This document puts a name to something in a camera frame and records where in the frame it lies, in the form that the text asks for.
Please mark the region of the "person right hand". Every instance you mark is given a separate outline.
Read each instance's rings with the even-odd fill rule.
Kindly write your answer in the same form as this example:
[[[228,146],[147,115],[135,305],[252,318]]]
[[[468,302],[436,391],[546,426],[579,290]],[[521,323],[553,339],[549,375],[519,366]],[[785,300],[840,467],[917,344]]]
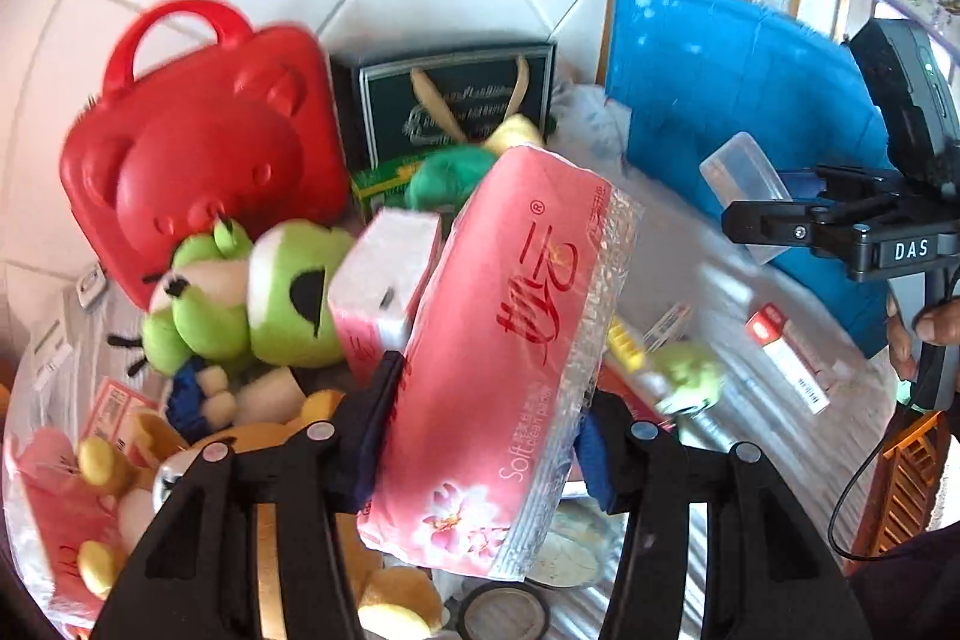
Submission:
[[[887,342],[889,361],[900,380],[910,380],[918,369],[918,359],[911,349],[911,336],[892,296],[887,298]],[[960,304],[957,299],[919,315],[914,333],[931,346],[957,346],[960,341]]]

